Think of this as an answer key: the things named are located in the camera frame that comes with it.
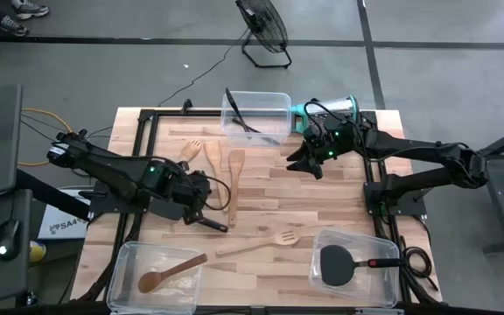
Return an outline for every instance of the wooden utensil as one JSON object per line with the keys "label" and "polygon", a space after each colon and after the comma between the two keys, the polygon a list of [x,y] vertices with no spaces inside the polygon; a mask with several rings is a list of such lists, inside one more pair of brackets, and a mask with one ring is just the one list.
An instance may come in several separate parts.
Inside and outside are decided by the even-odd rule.
{"label": "wooden utensil", "polygon": [[198,153],[200,153],[203,143],[200,140],[192,140],[187,143],[180,153],[180,161],[190,162]]}
{"label": "wooden utensil", "polygon": [[153,289],[157,288],[157,286],[167,277],[176,275],[185,270],[189,270],[190,268],[201,265],[206,261],[207,261],[207,255],[201,254],[195,256],[189,261],[182,262],[180,265],[174,266],[166,271],[147,272],[144,275],[142,275],[141,278],[139,278],[139,283],[137,284],[137,287],[142,293],[151,292],[153,291]]}
{"label": "wooden utensil", "polygon": [[[215,177],[218,180],[223,180],[221,172],[221,160],[223,159],[223,153],[221,151],[221,143],[219,141],[206,142],[206,156],[209,164],[213,167],[215,172]],[[219,191],[220,204],[224,206],[227,203],[228,196],[225,187],[217,182],[217,190]]]}
{"label": "wooden utensil", "polygon": [[236,208],[238,207],[238,179],[244,165],[244,150],[232,150],[228,154],[228,167],[231,170],[231,204],[228,210],[228,225],[236,224]]}
{"label": "wooden utensil", "polygon": [[282,232],[277,232],[272,236],[259,237],[255,239],[247,239],[241,243],[231,244],[227,246],[221,246],[215,250],[217,255],[232,254],[244,249],[253,249],[268,244],[276,245],[292,245],[300,239],[300,235],[294,229],[284,230]]}

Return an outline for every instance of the wooden spoon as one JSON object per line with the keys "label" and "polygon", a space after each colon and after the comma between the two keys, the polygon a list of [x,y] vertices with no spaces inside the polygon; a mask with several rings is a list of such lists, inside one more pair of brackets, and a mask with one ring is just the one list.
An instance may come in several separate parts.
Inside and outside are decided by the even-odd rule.
{"label": "wooden spoon", "polygon": [[[221,151],[221,143],[219,140],[206,142],[206,156],[207,160],[209,160],[209,164],[213,167],[213,171],[215,172],[215,177],[218,180],[223,180],[222,172],[221,172],[221,160],[223,159],[223,153]],[[228,196],[227,190],[225,187],[217,182],[217,190],[219,191],[220,204],[224,206],[227,203]]]}
{"label": "wooden spoon", "polygon": [[222,246],[215,250],[217,255],[225,255],[235,253],[244,249],[253,249],[263,245],[276,244],[276,245],[292,245],[301,238],[301,236],[294,229],[284,230],[282,232],[277,232],[272,236],[260,237],[254,239],[247,239],[246,241],[241,241],[237,244],[230,244],[227,246]]}
{"label": "wooden spoon", "polygon": [[236,208],[238,207],[238,179],[244,165],[244,150],[232,150],[228,154],[228,167],[231,170],[231,204],[228,210],[228,225],[236,224]]}
{"label": "wooden spoon", "polygon": [[200,140],[192,140],[187,143],[180,153],[180,161],[190,162],[192,159],[200,153],[201,146],[203,143]]}
{"label": "wooden spoon", "polygon": [[163,282],[167,277],[176,275],[177,273],[180,273],[185,270],[189,270],[192,267],[201,265],[202,263],[205,263],[207,261],[207,255],[206,254],[201,254],[198,256],[195,256],[194,258],[190,259],[189,261],[182,262],[178,266],[174,266],[166,271],[162,272],[157,272],[157,271],[151,271],[147,272],[144,275],[139,278],[139,283],[137,284],[137,287],[142,293],[147,293],[153,291],[153,289],[157,288],[157,286]]}

